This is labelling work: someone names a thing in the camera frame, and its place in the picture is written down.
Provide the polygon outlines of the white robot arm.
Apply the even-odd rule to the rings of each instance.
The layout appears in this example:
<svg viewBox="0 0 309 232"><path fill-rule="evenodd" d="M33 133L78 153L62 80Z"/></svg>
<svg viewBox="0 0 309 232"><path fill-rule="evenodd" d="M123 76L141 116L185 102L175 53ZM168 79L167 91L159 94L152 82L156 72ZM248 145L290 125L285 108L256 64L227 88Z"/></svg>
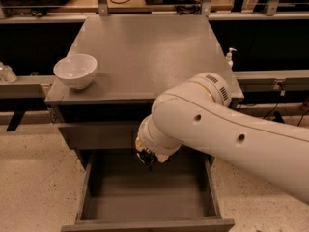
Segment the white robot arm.
<svg viewBox="0 0 309 232"><path fill-rule="evenodd" d="M236 112L230 102L227 82L211 72L163 92L138 129L138 158L151 167L185 145L308 203L309 130Z"/></svg>

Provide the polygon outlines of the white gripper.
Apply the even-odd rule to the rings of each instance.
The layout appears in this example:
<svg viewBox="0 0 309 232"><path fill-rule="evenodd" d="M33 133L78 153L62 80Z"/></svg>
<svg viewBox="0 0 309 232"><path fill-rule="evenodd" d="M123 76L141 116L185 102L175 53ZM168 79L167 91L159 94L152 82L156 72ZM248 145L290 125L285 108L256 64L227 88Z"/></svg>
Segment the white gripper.
<svg viewBox="0 0 309 232"><path fill-rule="evenodd" d="M156 125L151 116L146 117L139 126L135 139L135 148L138 152L149 149L155 153L160 163L166 162L171 155L181 147L179 140L164 134Z"/></svg>

